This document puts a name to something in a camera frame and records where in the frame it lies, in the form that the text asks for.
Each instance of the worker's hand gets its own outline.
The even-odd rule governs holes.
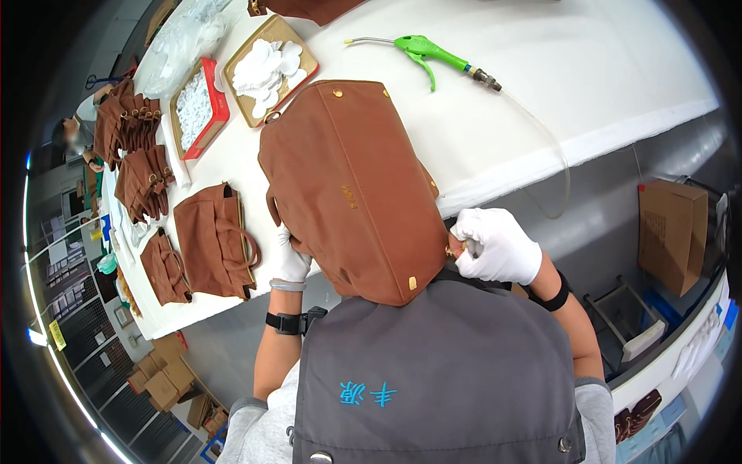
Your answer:
[[[459,274],[466,278],[529,285],[541,267],[541,247],[506,209],[462,210],[448,241]]]
[[[312,257],[299,253],[291,246],[291,232],[281,223],[271,252],[273,278],[287,282],[304,282],[312,265]]]

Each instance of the clear tube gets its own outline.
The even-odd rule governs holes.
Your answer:
[[[564,211],[567,209],[567,203],[569,202],[569,194],[570,189],[572,187],[572,180],[569,177],[569,162],[567,161],[567,157],[564,154],[564,151],[562,150],[562,145],[559,143],[557,138],[554,136],[554,133],[549,129],[549,127],[544,124],[543,121],[541,121],[538,116],[533,114],[531,110],[526,108],[525,105],[523,105],[516,97],[513,97],[513,95],[509,94],[505,89],[502,89],[500,91],[501,94],[506,95],[508,98],[513,100],[516,105],[518,105],[528,116],[534,118],[537,123],[539,123],[540,127],[544,130],[546,135],[549,137],[549,140],[551,141],[551,145],[554,147],[554,150],[559,153],[559,155],[562,157],[562,161],[564,161],[564,177],[565,177],[565,189],[564,189],[564,199],[562,200],[562,205],[559,207],[559,212],[557,212],[556,215],[552,216],[549,215],[541,206],[541,203],[534,197],[534,195],[531,193],[531,191],[528,190],[528,187],[525,188],[525,192],[528,194],[529,197],[531,197],[531,200],[536,204],[536,206],[539,207],[541,210],[541,213],[546,216],[549,219],[559,219],[564,214]]]

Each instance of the gray vest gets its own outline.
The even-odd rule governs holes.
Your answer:
[[[312,323],[299,375],[294,464],[585,459],[567,334],[505,290],[351,298]]]

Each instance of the brown canvas bag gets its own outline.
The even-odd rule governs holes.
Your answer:
[[[140,258],[160,306],[191,302],[191,288],[183,275],[183,258],[173,250],[162,227],[149,239]]]
[[[160,126],[160,101],[134,95],[134,83],[126,78],[119,83],[97,110],[93,149],[111,171],[121,165],[119,148],[133,152],[155,147],[155,133]]]
[[[144,214],[158,220],[160,215],[168,214],[165,188],[174,181],[172,169],[165,161],[165,147],[155,145],[124,157],[114,196],[126,207],[132,223],[146,222]]]
[[[248,0],[247,13],[250,16],[262,16],[273,13],[281,16],[311,19],[324,26],[341,14],[353,9],[365,0]]]
[[[237,191],[227,183],[207,187],[175,206],[173,215],[193,291],[250,299],[260,247],[244,229]]]
[[[257,158],[273,221],[335,291],[403,306],[443,268],[447,233],[388,95],[380,82],[308,85],[266,117]]]

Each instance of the worker's arm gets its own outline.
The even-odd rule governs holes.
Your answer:
[[[268,312],[271,314],[301,314],[302,292],[271,290]],[[283,379],[299,360],[301,335],[281,335],[267,325],[257,349],[252,396],[266,401],[268,395],[283,384]]]
[[[543,253],[541,267],[531,282],[531,291],[543,301],[549,301],[559,293],[562,279],[554,263]],[[551,313],[569,336],[574,361],[574,377],[597,377],[603,379],[603,359],[595,336],[595,329],[582,305],[571,293],[564,306]]]
[[[93,153],[90,150],[85,150],[84,152],[82,152],[82,159],[85,160],[85,164],[90,166],[90,169],[93,169],[94,172],[103,172],[103,166],[98,166],[98,164],[95,162],[98,159],[97,154]]]
[[[100,104],[100,99],[103,98],[104,95],[108,95],[112,90],[114,89],[114,85],[110,82],[103,87],[99,88],[95,94],[93,94],[93,104],[98,105]]]
[[[530,285],[543,301],[559,293],[562,279],[551,259],[507,210],[464,209],[450,232],[449,246],[463,277]],[[464,241],[466,251],[462,249]],[[603,361],[595,331],[574,295],[552,315],[569,336],[575,377],[602,379]]]
[[[271,247],[271,268],[277,281],[295,282],[301,287],[309,274],[312,257],[291,246],[291,233],[281,224]],[[302,292],[271,290],[268,312],[271,314],[301,314]],[[268,395],[283,384],[283,380],[301,355],[301,335],[281,335],[266,325],[257,349],[252,396],[267,401]]]

